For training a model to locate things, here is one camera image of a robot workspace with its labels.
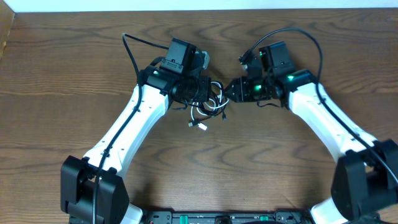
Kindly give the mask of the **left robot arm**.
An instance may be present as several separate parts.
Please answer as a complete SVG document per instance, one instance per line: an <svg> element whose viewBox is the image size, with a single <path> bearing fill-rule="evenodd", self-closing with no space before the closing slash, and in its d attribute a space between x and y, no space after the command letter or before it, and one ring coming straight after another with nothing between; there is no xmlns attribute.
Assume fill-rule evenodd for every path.
<svg viewBox="0 0 398 224"><path fill-rule="evenodd" d="M210 56L172 39L167 54L137 70L129 103L102 139L79 159L68 156L60 170L60 209L85 223L139 223L144 212L130 203L124 179L150 129L176 101L209 100L211 79L201 75Z"/></svg>

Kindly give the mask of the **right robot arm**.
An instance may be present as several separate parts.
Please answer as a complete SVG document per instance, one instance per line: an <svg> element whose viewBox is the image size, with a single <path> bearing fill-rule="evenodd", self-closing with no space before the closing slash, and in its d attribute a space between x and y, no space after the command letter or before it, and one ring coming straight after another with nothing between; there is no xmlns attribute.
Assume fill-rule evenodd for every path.
<svg viewBox="0 0 398 224"><path fill-rule="evenodd" d="M331 100L309 70L298 70L284 42L243 60L247 75L226 87L236 103L279 100L313 130L336 162L331 197L310 209L312 223L376 222L371 214L397 203L397 144L378 141Z"/></svg>

